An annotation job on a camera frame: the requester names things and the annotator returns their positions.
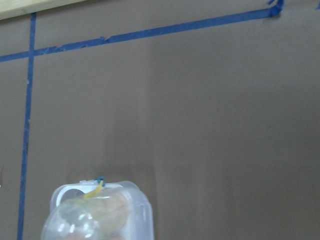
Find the brown egg in box left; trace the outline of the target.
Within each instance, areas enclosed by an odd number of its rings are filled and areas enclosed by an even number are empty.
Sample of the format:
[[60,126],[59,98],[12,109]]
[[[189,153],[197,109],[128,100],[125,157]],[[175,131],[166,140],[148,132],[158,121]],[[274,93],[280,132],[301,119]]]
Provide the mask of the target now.
[[89,202],[88,211],[104,235],[120,230],[130,214],[129,202],[121,193],[94,198]]

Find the clear plastic egg box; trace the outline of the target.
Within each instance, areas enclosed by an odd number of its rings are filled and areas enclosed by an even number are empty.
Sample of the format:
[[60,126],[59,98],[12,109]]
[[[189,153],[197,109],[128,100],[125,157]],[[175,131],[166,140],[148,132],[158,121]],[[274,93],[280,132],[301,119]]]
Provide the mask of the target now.
[[83,180],[58,187],[42,240],[153,240],[152,206],[130,181]]

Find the yellow green rubber band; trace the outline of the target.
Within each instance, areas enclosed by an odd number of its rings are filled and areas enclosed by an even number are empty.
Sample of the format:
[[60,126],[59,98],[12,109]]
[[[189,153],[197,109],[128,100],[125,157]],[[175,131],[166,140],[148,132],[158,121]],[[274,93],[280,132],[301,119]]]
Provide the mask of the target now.
[[95,180],[96,180],[97,183],[98,183],[97,187],[96,187],[94,190],[86,193],[86,194],[83,196],[83,198],[84,198],[84,199],[93,198],[93,197],[96,196],[98,193],[100,193],[100,192],[102,191],[103,187],[105,186],[104,179],[105,179],[105,178],[104,178],[103,176],[96,178]]

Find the wooden cutting board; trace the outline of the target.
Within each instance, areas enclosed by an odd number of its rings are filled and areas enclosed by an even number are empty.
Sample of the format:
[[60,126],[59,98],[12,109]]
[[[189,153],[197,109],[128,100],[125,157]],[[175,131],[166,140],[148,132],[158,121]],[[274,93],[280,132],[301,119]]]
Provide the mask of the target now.
[[79,2],[82,0],[0,0],[0,19],[6,20]]

